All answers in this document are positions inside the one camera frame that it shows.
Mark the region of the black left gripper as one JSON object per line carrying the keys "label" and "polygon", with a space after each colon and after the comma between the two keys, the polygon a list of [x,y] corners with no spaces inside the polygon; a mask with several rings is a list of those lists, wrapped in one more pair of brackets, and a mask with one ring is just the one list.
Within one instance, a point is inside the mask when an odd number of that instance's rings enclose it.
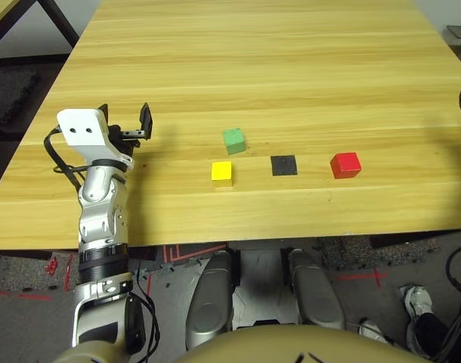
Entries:
{"label": "black left gripper", "polygon": [[[108,124],[108,104],[102,104],[98,109],[103,113],[105,123]],[[122,131],[118,125],[112,125],[108,127],[109,135],[108,138],[110,143],[122,154],[132,156],[134,149],[140,147],[140,138],[149,140],[152,134],[153,118],[148,103],[144,103],[139,116],[141,123],[140,130],[134,131]]]}

